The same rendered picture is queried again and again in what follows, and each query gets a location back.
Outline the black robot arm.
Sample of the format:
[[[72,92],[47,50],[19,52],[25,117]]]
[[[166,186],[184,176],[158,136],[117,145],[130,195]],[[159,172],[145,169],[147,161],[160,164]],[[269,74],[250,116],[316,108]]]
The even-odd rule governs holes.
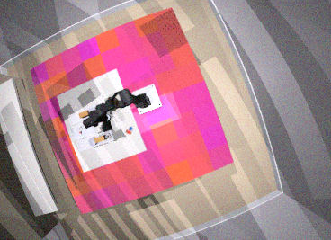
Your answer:
[[[116,96],[119,95],[121,98],[122,106],[117,106],[114,102]],[[129,89],[122,89],[115,93],[115,95],[106,101],[106,103],[99,107],[97,110],[92,110],[88,113],[88,119],[85,119],[83,124],[88,129],[91,126],[98,126],[99,122],[103,122],[106,112],[114,108],[125,108],[134,103],[136,108],[147,108],[151,105],[149,98],[146,93],[132,94]]]

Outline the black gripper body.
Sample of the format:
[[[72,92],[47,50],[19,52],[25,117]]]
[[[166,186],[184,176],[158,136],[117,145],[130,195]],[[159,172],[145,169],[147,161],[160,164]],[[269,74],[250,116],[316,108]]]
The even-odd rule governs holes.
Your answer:
[[[96,105],[95,106],[96,107],[96,110],[99,109],[99,107],[102,106],[102,105],[104,105],[104,103],[101,103],[99,105]],[[106,114],[104,114],[104,115],[105,115],[106,118],[104,118],[104,121],[103,121],[104,127],[102,127],[102,128],[103,128],[103,132],[106,132],[108,130],[112,130],[112,125],[109,124],[109,121],[107,121],[108,119],[107,119]]]

